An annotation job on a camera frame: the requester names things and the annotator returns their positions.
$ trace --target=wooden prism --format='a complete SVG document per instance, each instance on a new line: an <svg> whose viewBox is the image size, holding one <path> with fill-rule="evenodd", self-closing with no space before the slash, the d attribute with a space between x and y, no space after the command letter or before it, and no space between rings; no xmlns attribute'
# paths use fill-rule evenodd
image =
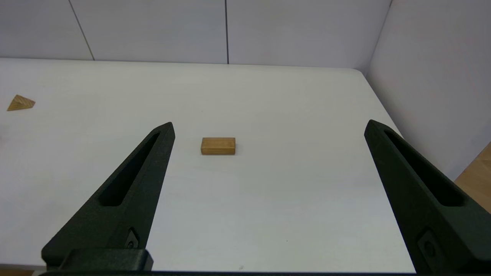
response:
<svg viewBox="0 0 491 276"><path fill-rule="evenodd" d="M235 138L203 138L201 154L235 154Z"/></svg>
<svg viewBox="0 0 491 276"><path fill-rule="evenodd" d="M31 100L31 99L24 98L23 96L20 96L20 95L15 95L14 99L12 100L10 105L8 106L7 111L20 110L20 109L30 109L34 106L35 103L36 102Z"/></svg>

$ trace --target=white wall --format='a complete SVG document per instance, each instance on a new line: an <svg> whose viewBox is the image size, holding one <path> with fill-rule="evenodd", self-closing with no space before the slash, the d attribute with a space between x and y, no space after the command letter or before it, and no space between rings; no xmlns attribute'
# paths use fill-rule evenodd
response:
<svg viewBox="0 0 491 276"><path fill-rule="evenodd" d="M491 140L491 1L394 0L368 80L409 143L455 179Z"/></svg>
<svg viewBox="0 0 491 276"><path fill-rule="evenodd" d="M0 57L92 60L68 0L0 0Z"/></svg>
<svg viewBox="0 0 491 276"><path fill-rule="evenodd" d="M390 0L227 0L231 64L366 72Z"/></svg>
<svg viewBox="0 0 491 276"><path fill-rule="evenodd" d="M0 0L0 57L229 62L366 73L389 3Z"/></svg>
<svg viewBox="0 0 491 276"><path fill-rule="evenodd" d="M71 0L95 60L227 63L224 0Z"/></svg>

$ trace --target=triangular wooden block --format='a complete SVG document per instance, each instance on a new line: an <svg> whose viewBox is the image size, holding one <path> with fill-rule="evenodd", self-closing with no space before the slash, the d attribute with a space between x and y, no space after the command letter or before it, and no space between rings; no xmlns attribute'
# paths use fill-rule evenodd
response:
<svg viewBox="0 0 491 276"><path fill-rule="evenodd" d="M23 96L15 95L14 99L12 100L10 105L8 106L7 111L19 110L19 109L30 109L34 106L35 103L36 102L31 100L31 99L24 98Z"/></svg>

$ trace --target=table surface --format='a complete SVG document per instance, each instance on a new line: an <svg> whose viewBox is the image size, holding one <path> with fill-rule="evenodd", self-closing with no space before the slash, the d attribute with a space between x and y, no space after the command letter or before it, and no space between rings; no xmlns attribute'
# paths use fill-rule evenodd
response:
<svg viewBox="0 0 491 276"><path fill-rule="evenodd" d="M15 94L34 108L7 112ZM43 245L156 126L176 140L154 270L414 272L366 145L395 129L353 69L0 59L0 264ZM202 156L202 137L236 137Z"/></svg>

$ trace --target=rectangular wooden block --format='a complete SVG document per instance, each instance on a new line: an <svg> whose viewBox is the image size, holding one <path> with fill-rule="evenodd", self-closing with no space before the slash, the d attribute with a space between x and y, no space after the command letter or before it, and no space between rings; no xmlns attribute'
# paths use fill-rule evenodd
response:
<svg viewBox="0 0 491 276"><path fill-rule="evenodd" d="M201 154L235 154L235 138L204 137L201 141Z"/></svg>

